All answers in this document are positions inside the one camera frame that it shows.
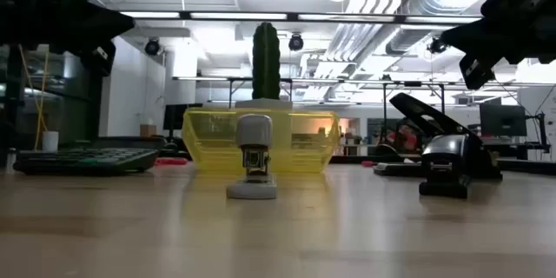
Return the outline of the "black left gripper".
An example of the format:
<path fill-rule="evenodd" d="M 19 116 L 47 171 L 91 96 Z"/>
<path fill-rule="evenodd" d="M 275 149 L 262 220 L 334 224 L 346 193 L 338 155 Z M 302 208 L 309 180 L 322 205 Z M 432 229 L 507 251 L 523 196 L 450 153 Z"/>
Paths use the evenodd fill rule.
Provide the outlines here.
<path fill-rule="evenodd" d="M 89 0 L 0 0 L 0 44 L 27 50 L 47 44 L 66 51 L 98 76 L 109 76 L 116 53 L 110 39 L 135 27 L 133 17 Z"/>

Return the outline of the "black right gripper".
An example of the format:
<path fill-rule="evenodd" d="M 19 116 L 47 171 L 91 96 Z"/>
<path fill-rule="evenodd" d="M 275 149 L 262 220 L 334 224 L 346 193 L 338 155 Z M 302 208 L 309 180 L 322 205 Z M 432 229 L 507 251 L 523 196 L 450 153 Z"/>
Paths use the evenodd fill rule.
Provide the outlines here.
<path fill-rule="evenodd" d="M 486 0 L 480 12 L 480 20 L 440 35 L 465 53 L 460 71 L 468 89 L 493 80 L 493 67 L 501 59 L 510 64 L 526 58 L 542 64 L 556 59 L 556 0 Z"/>

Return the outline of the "yellow transparent supply box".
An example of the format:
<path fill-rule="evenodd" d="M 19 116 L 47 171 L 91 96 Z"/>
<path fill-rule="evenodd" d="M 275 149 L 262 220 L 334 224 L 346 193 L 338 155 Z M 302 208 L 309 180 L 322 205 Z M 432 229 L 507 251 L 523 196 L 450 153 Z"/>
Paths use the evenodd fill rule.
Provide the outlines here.
<path fill-rule="evenodd" d="M 275 174 L 321 173 L 340 143 L 339 117 L 331 111 L 193 108 L 184 113 L 182 139 L 200 171 L 243 171 L 235 131 L 240 117 L 248 114 L 272 120 L 269 154 Z"/>

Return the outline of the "black monitor on arm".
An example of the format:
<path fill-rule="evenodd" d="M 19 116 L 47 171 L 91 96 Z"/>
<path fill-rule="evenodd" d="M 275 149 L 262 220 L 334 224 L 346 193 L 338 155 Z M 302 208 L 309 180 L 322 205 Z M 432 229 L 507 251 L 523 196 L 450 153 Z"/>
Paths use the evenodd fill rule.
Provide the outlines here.
<path fill-rule="evenodd" d="M 526 142 L 526 147 L 549 152 L 551 145 L 547 141 L 545 114 L 528 115 L 522 106 L 496 105 L 482 103 L 480 105 L 480 132 L 487 136 L 526 137 L 526 122 L 533 120 L 538 123 L 537 142 Z"/>

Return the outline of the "black hole punch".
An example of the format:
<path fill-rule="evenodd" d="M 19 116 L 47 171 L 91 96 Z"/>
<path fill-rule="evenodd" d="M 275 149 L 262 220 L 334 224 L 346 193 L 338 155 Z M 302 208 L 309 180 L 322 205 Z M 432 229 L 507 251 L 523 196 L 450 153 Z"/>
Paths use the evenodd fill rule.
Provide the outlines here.
<path fill-rule="evenodd" d="M 470 178 L 492 181 L 503 179 L 500 168 L 493 163 L 488 149 L 470 129 L 428 104 L 404 93 L 394 96 L 390 103 L 422 130 L 429 141 L 420 153 L 419 162 L 379 162 L 374 166 L 375 174 L 426 178 L 420 162 L 421 155 L 429 142 L 436 136 L 464 135 L 467 137 L 465 165 Z"/>

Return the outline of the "white cup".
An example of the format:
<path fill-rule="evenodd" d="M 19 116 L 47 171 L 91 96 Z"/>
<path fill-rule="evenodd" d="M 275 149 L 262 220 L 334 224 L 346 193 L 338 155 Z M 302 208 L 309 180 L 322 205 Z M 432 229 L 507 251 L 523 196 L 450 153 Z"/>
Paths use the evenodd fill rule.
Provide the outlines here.
<path fill-rule="evenodd" d="M 57 152 L 59 133 L 57 131 L 44 131 L 42 133 L 42 151 Z"/>

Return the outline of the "person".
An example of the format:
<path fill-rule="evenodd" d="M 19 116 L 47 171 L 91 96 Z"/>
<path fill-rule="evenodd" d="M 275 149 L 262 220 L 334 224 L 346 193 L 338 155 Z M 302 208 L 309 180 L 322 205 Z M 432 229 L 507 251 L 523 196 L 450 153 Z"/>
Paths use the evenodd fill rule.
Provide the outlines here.
<path fill-rule="evenodd" d="M 400 125 L 395 132 L 390 133 L 387 142 L 398 152 L 413 153 L 418 150 L 417 136 L 406 124 Z"/>

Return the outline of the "black computer monitor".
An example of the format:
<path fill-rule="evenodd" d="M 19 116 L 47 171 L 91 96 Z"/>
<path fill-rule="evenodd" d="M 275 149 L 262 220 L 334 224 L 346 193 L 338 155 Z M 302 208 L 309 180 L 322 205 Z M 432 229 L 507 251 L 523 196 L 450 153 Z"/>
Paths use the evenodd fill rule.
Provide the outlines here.
<path fill-rule="evenodd" d="M 177 130 L 182 128 L 183 116 L 187 109 L 201 108 L 202 103 L 169 104 L 164 110 L 163 128 Z"/>

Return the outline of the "black desk calculator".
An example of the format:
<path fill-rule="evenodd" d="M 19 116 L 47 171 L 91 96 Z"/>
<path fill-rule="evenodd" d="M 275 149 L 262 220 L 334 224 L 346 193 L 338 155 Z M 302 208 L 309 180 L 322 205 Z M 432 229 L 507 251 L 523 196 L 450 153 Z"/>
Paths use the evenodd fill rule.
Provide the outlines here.
<path fill-rule="evenodd" d="M 158 155 L 157 149 L 138 148 L 22 151 L 13 169 L 26 175 L 126 175 L 152 168 Z"/>

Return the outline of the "green cactus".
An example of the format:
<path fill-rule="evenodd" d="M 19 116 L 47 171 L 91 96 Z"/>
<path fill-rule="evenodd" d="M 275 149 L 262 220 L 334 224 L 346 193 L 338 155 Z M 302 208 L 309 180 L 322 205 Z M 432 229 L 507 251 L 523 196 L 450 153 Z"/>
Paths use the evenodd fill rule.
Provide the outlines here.
<path fill-rule="evenodd" d="M 252 98 L 280 99 L 280 40 L 269 22 L 257 26 L 252 49 Z"/>

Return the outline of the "black overhead light bar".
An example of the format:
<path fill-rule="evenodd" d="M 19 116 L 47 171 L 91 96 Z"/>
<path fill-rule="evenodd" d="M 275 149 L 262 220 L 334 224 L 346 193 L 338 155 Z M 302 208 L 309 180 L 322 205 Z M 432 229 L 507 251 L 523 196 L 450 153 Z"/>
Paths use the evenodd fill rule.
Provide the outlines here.
<path fill-rule="evenodd" d="M 476 16 L 299 13 L 259 11 L 132 11 L 121 14 L 145 21 L 207 21 L 207 22 L 285 22 L 285 23 L 369 23 L 399 25 L 458 26 L 480 20 Z"/>

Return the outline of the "white grey stapler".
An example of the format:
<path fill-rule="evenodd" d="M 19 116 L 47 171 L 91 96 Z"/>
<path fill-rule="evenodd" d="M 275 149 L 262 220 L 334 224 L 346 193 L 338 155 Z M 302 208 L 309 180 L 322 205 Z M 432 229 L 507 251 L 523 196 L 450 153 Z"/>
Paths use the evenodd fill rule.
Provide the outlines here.
<path fill-rule="evenodd" d="M 270 172 L 272 119 L 246 114 L 236 124 L 235 143 L 242 152 L 244 177 L 227 186 L 228 199 L 271 200 L 277 197 L 275 176 Z"/>

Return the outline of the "black workbench frame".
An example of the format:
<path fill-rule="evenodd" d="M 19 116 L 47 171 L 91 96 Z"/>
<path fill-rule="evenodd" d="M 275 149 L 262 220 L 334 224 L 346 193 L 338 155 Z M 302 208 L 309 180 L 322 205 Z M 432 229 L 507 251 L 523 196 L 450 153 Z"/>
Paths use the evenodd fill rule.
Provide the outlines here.
<path fill-rule="evenodd" d="M 308 78 L 281 78 L 280 83 L 286 83 L 289 85 L 289 89 L 287 89 L 287 94 L 289 96 L 289 101 L 293 105 L 306 105 L 306 106 L 349 106 L 349 105 L 358 105 L 358 106 L 381 106 L 383 112 L 383 119 L 387 119 L 387 108 L 389 106 L 393 107 L 393 104 L 390 103 L 390 100 L 393 98 L 389 98 L 390 89 L 389 86 L 392 86 L 392 91 L 401 90 L 401 89 L 419 89 L 421 87 L 431 87 L 432 92 L 435 92 L 437 88 L 440 93 L 438 97 L 440 99 L 440 111 L 442 113 L 445 112 L 446 103 L 445 103 L 445 91 L 446 86 L 454 85 L 454 82 L 424 82 L 424 81 L 388 81 L 388 80 L 342 80 L 342 79 L 308 79 Z M 370 85 L 375 89 L 379 89 L 381 91 L 381 102 L 377 101 L 363 101 L 363 100 L 337 100 L 337 99 L 312 99 L 312 100 L 294 100 L 292 95 L 294 94 L 294 86 L 296 84 L 316 84 L 317 87 L 325 86 L 325 87 L 334 87 L 339 84 L 362 84 L 364 86 Z"/>

